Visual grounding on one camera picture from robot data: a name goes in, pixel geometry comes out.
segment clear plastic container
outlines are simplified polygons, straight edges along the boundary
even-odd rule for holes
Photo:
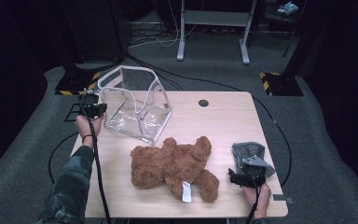
[[[107,104],[104,127],[155,145],[172,107],[155,72],[121,65],[98,80]]]

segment human hand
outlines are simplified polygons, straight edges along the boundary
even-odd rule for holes
[[[271,196],[271,189],[267,183],[264,183],[260,188],[260,195],[258,196],[257,209],[255,210],[254,218],[267,217],[267,209],[269,208],[269,197]],[[242,187],[245,193],[246,202],[252,207],[255,204],[255,189]]]
[[[98,134],[100,134],[100,132],[101,132],[103,118],[104,118],[104,116],[102,115],[102,116],[98,117],[97,119],[91,119],[91,123],[94,127],[96,136],[98,136]],[[79,130],[79,134],[82,139],[87,135],[91,135],[90,125],[89,125],[89,122],[87,121],[86,117],[84,117],[82,115],[78,115],[76,117],[75,125],[76,125],[77,129]],[[88,146],[88,147],[93,148],[93,142],[92,142],[91,136],[84,138],[83,146]]]

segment brown teddy bear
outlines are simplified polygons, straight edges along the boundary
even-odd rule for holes
[[[138,189],[165,182],[179,200],[183,200],[183,182],[196,184],[202,200],[212,203],[218,196],[219,180],[204,169],[211,148],[205,136],[197,139],[195,145],[177,145],[170,137],[164,140],[162,148],[136,147],[131,152],[131,182]]]

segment table leg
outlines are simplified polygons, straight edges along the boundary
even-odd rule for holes
[[[179,50],[176,60],[181,62],[185,57],[185,0],[182,0],[182,8],[180,13],[180,41]]]
[[[240,39],[240,47],[241,47],[241,54],[242,54],[242,62],[246,65],[250,63],[249,55],[248,55],[248,49],[246,48],[246,40],[249,35],[249,30],[252,25],[252,19],[255,14],[255,4],[257,0],[252,1],[251,9],[249,11],[249,15],[246,22],[245,32],[243,33],[243,38]]]

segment camouflage sleeve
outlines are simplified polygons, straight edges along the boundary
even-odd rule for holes
[[[265,217],[254,219],[251,224],[269,224],[269,220]]]
[[[80,147],[63,167],[36,223],[84,223],[94,152]]]

